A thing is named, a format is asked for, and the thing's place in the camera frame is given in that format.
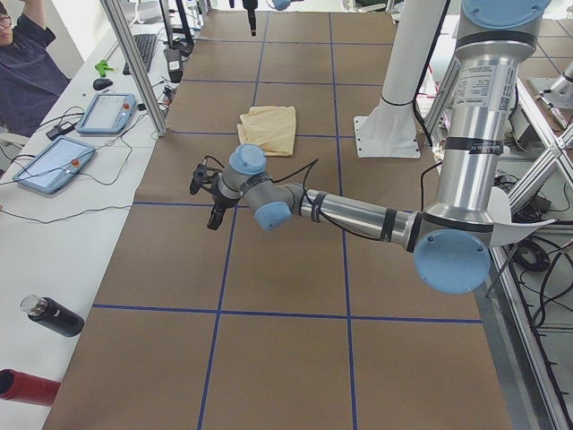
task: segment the white desk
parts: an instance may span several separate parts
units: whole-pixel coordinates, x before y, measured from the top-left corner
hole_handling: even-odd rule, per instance
[[[138,26],[133,32],[156,33],[159,26]],[[102,40],[94,53],[72,80],[61,98],[48,113],[47,119],[62,115],[71,106],[86,108],[95,91],[92,82],[98,78],[94,68],[115,43],[113,31]],[[168,77],[167,63],[161,43],[151,64],[151,84]],[[124,58],[120,47],[109,58],[115,72],[107,77],[116,92],[131,92],[141,103],[131,76],[123,76]],[[163,84],[154,87],[156,94]],[[135,114],[132,125],[141,113]],[[52,125],[35,133],[22,154],[36,154],[49,143],[45,132]],[[70,137],[101,145],[109,137]],[[144,117],[124,138],[133,146],[126,167],[111,186],[103,186],[86,176],[78,176],[54,196],[40,195],[17,184],[0,185],[0,204],[4,209],[37,219],[55,219],[86,209],[126,206],[141,181],[156,141],[156,133],[148,116]],[[121,167],[127,148],[116,142],[98,150],[83,172],[110,182]],[[12,165],[0,183],[11,181],[19,167]],[[88,315],[99,283],[124,225],[128,210],[107,210],[42,225],[0,213],[0,368],[12,368],[61,381],[78,337],[65,338],[28,320],[20,311],[21,300],[28,294],[49,296],[84,318]],[[49,408],[0,400],[0,428],[13,430],[40,429]]]

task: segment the blue joint cap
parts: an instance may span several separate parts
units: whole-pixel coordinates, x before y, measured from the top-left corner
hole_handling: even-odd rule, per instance
[[[551,0],[464,0],[462,12],[475,25],[509,30],[543,15]]]
[[[243,175],[257,175],[267,167],[265,152],[256,145],[239,145],[229,157],[231,167]]]
[[[462,294],[482,285],[490,272],[490,253],[477,237],[461,230],[429,233],[414,248],[418,275],[430,287]]]
[[[284,11],[290,6],[290,0],[272,0],[272,4],[278,11]]]
[[[290,209],[284,202],[267,203],[254,212],[254,218],[263,230],[272,230],[280,226],[290,219],[290,215]]]

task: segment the red cylinder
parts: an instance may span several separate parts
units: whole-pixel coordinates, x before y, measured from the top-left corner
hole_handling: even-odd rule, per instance
[[[0,399],[52,406],[60,383],[12,369],[0,371]]]

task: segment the computer mouse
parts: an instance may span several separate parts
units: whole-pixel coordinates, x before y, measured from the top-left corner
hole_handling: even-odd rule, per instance
[[[99,90],[103,90],[104,88],[107,88],[110,85],[113,85],[114,82],[111,79],[107,79],[107,78],[97,78],[94,82],[93,82],[93,89],[96,91]]]

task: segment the folded towel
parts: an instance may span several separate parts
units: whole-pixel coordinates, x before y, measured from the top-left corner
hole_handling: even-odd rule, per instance
[[[293,155],[295,146],[295,108],[279,106],[251,107],[241,115],[242,124],[236,126],[241,143],[261,147],[272,156]]]

